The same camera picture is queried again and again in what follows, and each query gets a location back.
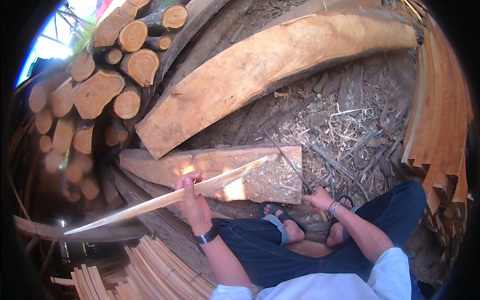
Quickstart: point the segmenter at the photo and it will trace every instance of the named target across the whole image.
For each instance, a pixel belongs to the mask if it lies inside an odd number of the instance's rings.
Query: hand
[[[192,227],[193,234],[201,236],[212,228],[212,216],[205,198],[202,194],[195,196],[193,181],[201,182],[201,172],[190,172],[177,181],[177,190],[185,188],[185,199],[174,205],[179,208]]]
[[[334,200],[323,188],[319,187],[313,190],[315,191],[315,195],[303,195],[301,199],[310,202],[315,211],[328,213],[328,209]]]

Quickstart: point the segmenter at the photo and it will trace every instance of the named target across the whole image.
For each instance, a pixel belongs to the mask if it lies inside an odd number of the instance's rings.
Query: foot
[[[266,216],[270,210],[271,204],[267,204],[264,210],[264,215]],[[282,214],[281,210],[277,210],[275,213],[275,216],[278,217],[279,215]],[[300,227],[297,225],[292,220],[285,220],[283,223],[283,226],[285,226],[285,229],[287,230],[288,233],[288,244],[290,243],[295,243],[301,240],[305,239],[305,232],[300,229]]]
[[[341,204],[346,205],[348,208],[352,208],[350,201],[342,197],[339,201]],[[327,247],[335,248],[336,246],[343,243],[343,225],[340,222],[335,223],[330,228],[330,234],[327,238]]]

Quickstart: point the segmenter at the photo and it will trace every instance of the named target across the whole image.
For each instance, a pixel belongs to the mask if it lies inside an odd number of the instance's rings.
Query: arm
[[[195,196],[194,180],[200,182],[202,174],[190,172],[180,177],[177,182],[177,190],[185,188],[185,199],[178,202],[176,206],[182,210],[189,221],[193,234],[201,236],[212,227],[212,218],[205,198],[201,194]],[[219,284],[252,289],[245,269],[219,235],[210,243],[201,244],[200,247],[202,247]]]
[[[302,200],[310,202],[314,210],[328,212],[336,202],[322,188],[316,188],[315,195],[303,195]],[[375,263],[386,250],[393,248],[390,238],[377,226],[339,205],[334,217],[348,231],[365,257]]]

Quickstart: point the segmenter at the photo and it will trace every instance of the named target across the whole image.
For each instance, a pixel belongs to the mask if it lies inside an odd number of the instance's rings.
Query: white t-shirt
[[[252,300],[246,287],[218,285],[212,300]],[[410,299],[408,258],[400,248],[390,248],[378,258],[367,283],[356,274],[309,274],[265,288],[255,300],[301,299]]]

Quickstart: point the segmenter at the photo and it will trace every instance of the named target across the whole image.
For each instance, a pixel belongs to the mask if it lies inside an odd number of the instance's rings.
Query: dirt ground
[[[290,6],[304,2],[258,0],[232,27],[210,57],[255,34]],[[403,4],[397,3],[394,11],[413,24],[421,45],[423,31],[420,24]],[[381,9],[393,10],[390,6]],[[379,132],[366,145],[341,161],[357,178],[376,151],[382,147],[390,148],[394,144],[392,137],[403,138],[401,134],[405,133],[415,87],[415,56],[416,49],[389,51],[324,70],[280,88],[276,92],[281,93],[281,96],[267,95],[240,108],[184,142],[179,149],[271,144],[264,133],[266,130],[278,143],[303,145],[303,175],[311,186],[323,186],[331,194],[333,186],[336,198],[347,194],[355,206],[362,205],[367,199],[359,188],[334,168],[330,168],[329,172],[325,160],[310,145],[316,140],[332,159],[339,160],[361,137],[376,127],[376,122],[382,124],[391,137],[378,128]],[[324,74],[328,77],[328,82],[332,82],[339,75],[345,76],[355,64],[362,71],[362,100],[358,103],[360,110],[330,116],[342,111],[337,105],[340,83],[331,84],[333,92],[329,95],[324,95],[325,92],[317,94],[313,87]],[[305,107],[299,106],[309,96],[313,96],[313,101]],[[360,183],[368,197],[373,199],[404,180],[402,175],[391,166],[389,158],[383,156],[361,177]],[[259,204],[250,201],[209,201],[209,204],[212,209],[232,217],[259,217]],[[323,222],[309,204],[285,205],[285,209],[305,224],[307,240],[325,243],[329,223]],[[439,269],[438,249],[433,233],[423,224],[419,225],[405,246],[411,271],[419,280],[431,283],[435,288],[439,287],[443,279]]]

